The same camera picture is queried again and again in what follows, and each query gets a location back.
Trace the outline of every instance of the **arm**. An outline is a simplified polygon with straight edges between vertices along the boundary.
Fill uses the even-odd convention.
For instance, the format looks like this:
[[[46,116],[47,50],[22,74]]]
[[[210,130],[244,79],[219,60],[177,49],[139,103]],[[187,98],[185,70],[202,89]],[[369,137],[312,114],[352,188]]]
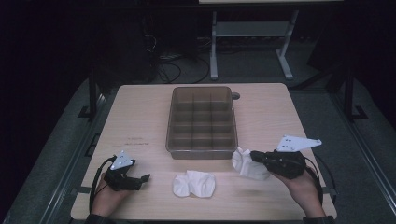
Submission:
[[[304,223],[334,223],[332,217],[326,217],[318,198],[314,180],[307,171],[294,179],[273,175],[288,187],[293,200],[304,210],[306,215]]]
[[[95,199],[91,213],[88,215],[86,224],[112,224],[108,217],[117,209],[120,203],[131,194],[131,190],[115,191],[109,187],[104,180],[105,174],[101,175],[101,180],[97,187]]]

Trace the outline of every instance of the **hand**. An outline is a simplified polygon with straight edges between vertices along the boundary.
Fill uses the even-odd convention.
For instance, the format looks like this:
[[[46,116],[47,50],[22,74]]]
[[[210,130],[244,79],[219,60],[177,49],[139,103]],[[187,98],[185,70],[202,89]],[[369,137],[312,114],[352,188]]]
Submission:
[[[326,217],[318,198],[314,179],[307,171],[294,179],[273,175],[288,187],[291,197],[303,208],[306,217]]]
[[[117,209],[122,200],[130,195],[132,191],[115,191],[107,185],[104,177],[105,173],[101,175],[101,180],[96,188],[91,213],[101,217],[109,217]]]

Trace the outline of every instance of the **black sleeve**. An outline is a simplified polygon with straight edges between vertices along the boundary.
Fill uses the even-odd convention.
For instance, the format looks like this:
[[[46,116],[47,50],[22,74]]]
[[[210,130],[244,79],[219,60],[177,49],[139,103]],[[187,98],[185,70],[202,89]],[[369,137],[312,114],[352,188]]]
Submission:
[[[85,220],[85,224],[116,224],[110,218],[101,217],[95,214],[89,214],[87,220]]]
[[[304,224],[334,224],[334,218],[332,216],[328,217],[318,217],[318,218],[303,218]]]

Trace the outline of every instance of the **crumpled white cloth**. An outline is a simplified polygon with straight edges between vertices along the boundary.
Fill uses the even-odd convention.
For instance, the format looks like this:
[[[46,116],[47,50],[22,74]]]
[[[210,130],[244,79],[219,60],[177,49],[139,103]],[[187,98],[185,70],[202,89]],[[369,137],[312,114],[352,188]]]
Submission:
[[[233,168],[240,175],[257,180],[265,180],[271,175],[264,164],[251,159],[249,149],[244,150],[241,147],[233,153]]]
[[[173,192],[178,197],[187,197],[193,193],[199,198],[212,197],[215,191],[215,176],[210,173],[188,170],[184,175],[177,175],[173,181]]]

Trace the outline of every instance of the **plastic organizer box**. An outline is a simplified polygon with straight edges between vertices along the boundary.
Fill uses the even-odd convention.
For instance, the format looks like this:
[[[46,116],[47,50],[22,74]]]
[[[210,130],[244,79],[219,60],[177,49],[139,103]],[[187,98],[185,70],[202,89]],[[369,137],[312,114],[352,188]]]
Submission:
[[[166,149],[173,159],[228,160],[237,146],[230,88],[173,90],[166,136]]]

